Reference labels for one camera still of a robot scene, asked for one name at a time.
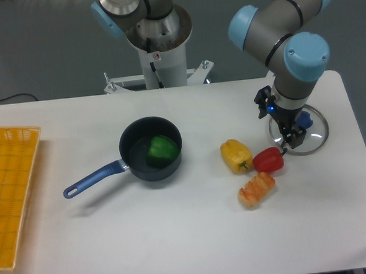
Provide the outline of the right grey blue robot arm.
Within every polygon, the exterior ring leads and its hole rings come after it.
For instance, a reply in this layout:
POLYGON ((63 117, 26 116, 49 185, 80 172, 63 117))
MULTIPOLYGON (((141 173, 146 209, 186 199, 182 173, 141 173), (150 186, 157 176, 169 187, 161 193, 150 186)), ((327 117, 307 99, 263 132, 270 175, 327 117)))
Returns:
POLYGON ((325 39, 300 29, 330 2, 272 0, 263 10, 246 5, 228 26, 234 45, 275 76, 273 85, 259 90, 254 102, 259 118, 270 115, 276 123, 283 147, 295 149, 304 142, 307 130, 298 117, 330 59, 325 39))

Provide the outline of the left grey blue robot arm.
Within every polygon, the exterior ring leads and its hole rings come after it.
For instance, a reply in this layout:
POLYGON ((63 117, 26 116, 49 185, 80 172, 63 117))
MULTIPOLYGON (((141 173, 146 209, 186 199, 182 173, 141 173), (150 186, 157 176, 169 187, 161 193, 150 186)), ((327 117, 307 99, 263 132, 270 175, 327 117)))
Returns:
POLYGON ((96 0, 91 11, 113 37, 126 36, 136 50, 147 89, 204 84, 213 63, 187 69, 185 44, 192 33, 189 13, 173 0, 96 0))

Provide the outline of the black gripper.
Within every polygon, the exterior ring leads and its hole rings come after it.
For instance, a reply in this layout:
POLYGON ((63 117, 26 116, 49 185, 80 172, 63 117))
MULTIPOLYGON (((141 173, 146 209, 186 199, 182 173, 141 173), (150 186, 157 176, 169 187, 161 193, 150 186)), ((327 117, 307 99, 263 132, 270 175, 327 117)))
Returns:
POLYGON ((270 115, 276 122, 280 133, 280 137, 275 139, 276 143, 281 146, 289 145, 291 149, 295 149, 304 142, 307 130, 296 123, 303 110, 301 102, 297 101, 295 104, 293 100, 287 102, 276 92, 276 88, 265 86, 258 90, 254 103, 259 110, 259 119, 270 115))

